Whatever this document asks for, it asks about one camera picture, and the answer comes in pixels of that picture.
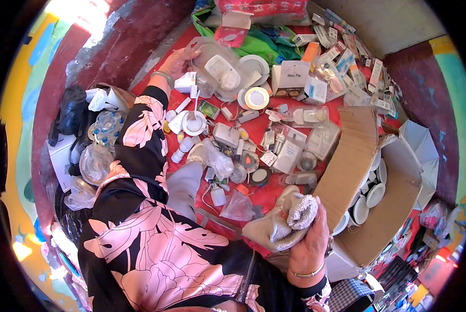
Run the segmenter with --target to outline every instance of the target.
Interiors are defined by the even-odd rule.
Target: white plastic part
[[[171,160],[176,164],[179,163],[185,155],[185,153],[188,153],[192,149],[194,144],[195,143],[193,142],[191,137],[185,137],[179,145],[179,148],[174,152],[174,154],[172,154]]]
[[[214,206],[219,207],[226,203],[226,195],[224,194],[224,190],[220,188],[217,184],[213,184],[211,190],[211,198],[212,203]]]

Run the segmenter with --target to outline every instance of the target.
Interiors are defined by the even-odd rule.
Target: plastic blister package
[[[74,178],[71,194],[66,196],[63,202],[68,208],[77,211],[84,208],[92,208],[96,191],[80,177]]]
[[[295,106],[288,115],[294,128],[323,128],[329,123],[328,107],[326,106]]]
[[[250,198],[233,190],[219,216],[237,221],[250,221],[255,216],[255,212]]]
[[[113,160],[112,153],[106,147],[92,143],[80,155],[80,173],[86,182],[99,186],[110,173]]]
[[[234,98],[249,82],[249,74],[236,53],[213,38],[195,37],[186,48],[201,51],[196,59],[189,61],[189,65],[222,97]]]
[[[214,168],[216,177],[219,180],[228,178],[233,173],[233,160],[219,150],[212,144],[211,139],[206,138],[203,141],[204,151],[207,153],[207,165]]]
[[[292,173],[305,146],[305,142],[286,137],[278,157],[273,163],[273,168],[286,174]]]
[[[328,57],[321,56],[316,63],[316,78],[328,84],[326,102],[346,94],[347,86],[335,63]]]

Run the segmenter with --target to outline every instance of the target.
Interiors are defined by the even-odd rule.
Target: plastic bag
[[[94,205],[94,196],[96,191],[79,177],[74,178],[72,185],[72,194],[66,196],[63,202],[68,208],[77,211],[84,208],[91,209]]]
[[[203,141],[204,151],[207,153],[207,165],[214,168],[216,177],[219,180],[228,178],[233,173],[233,161],[225,154],[213,146],[211,139],[206,138]]]
[[[254,13],[252,23],[270,25],[311,25],[307,15],[308,0],[214,0],[221,9]]]
[[[448,207],[441,201],[435,201],[419,215],[420,225],[428,229],[435,229],[439,221],[447,214]]]
[[[236,221],[250,221],[255,216],[252,202],[248,196],[243,195],[237,190],[233,190],[229,202],[226,201],[226,208],[224,208],[219,216],[236,220]]]
[[[93,143],[80,155],[79,169],[86,182],[99,186],[110,173],[113,156],[106,147]]]

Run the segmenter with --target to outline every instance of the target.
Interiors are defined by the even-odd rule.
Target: cardboard box
[[[304,92],[296,100],[311,105],[325,104],[327,87],[325,81],[308,76]]]
[[[316,67],[316,62],[321,54],[321,46],[318,42],[310,42],[307,47],[304,55],[300,59],[304,62],[310,62],[311,66],[309,68],[310,72],[314,72],[314,68]]]
[[[382,201],[370,210],[356,232],[343,231],[334,237],[358,267],[365,267],[378,257],[410,215],[420,194],[422,168],[399,132],[378,136],[373,108],[341,106],[338,110],[340,141],[313,196],[321,198],[328,228],[333,231],[383,146],[388,174]]]
[[[225,47],[240,47],[250,29],[250,17],[254,13],[226,11],[221,25],[214,34],[214,40]]]
[[[192,86],[197,84],[197,72],[187,72],[181,78],[174,81],[174,89],[181,93],[192,92]]]
[[[300,96],[304,92],[311,64],[304,61],[283,61],[271,69],[274,97]]]
[[[297,34],[294,38],[292,38],[296,47],[304,47],[310,42],[316,41],[315,34]]]

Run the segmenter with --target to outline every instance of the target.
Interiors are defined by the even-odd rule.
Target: sneaker
[[[197,143],[192,147],[192,149],[188,153],[186,163],[189,163],[191,161],[198,161],[202,165],[202,168],[205,170],[205,168],[207,167],[207,159],[204,154],[204,144],[202,142]]]

